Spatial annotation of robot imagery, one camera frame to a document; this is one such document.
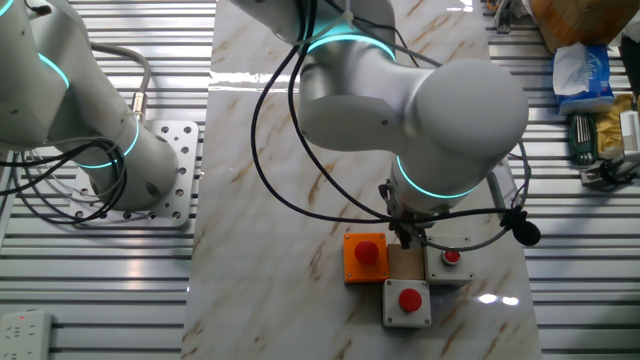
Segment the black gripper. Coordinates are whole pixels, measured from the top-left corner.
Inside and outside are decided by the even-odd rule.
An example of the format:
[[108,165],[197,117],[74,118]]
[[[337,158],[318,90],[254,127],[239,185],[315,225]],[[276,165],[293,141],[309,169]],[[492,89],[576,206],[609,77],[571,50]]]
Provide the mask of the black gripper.
[[421,214],[415,214],[410,210],[406,210],[396,200],[388,202],[388,215],[394,218],[394,221],[388,225],[390,231],[396,233],[400,240],[401,248],[407,250],[411,248],[412,236],[413,247],[425,247],[424,232],[430,227],[429,222],[415,222],[415,219],[421,217]]

